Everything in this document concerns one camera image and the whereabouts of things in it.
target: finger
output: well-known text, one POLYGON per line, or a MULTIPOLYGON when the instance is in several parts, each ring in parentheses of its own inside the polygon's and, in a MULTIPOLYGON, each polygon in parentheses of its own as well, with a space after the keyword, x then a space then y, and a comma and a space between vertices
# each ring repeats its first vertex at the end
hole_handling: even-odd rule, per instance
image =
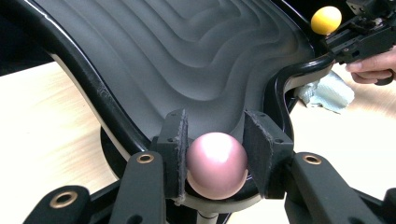
POLYGON ((374 71, 374 72, 359 72, 356 74, 358 74, 359 77, 366 79, 384 79, 392 76, 392 73, 389 70, 374 71))
POLYGON ((375 55, 365 60, 347 64, 346 70, 351 73, 386 70, 395 66, 395 61, 396 48, 393 48, 391 51, 375 55))
POLYGON ((352 78, 355 82, 360 83, 360 84, 373 84, 376 83, 378 81, 378 79, 376 78, 363 78, 360 77, 358 74, 356 73, 351 73, 352 78))

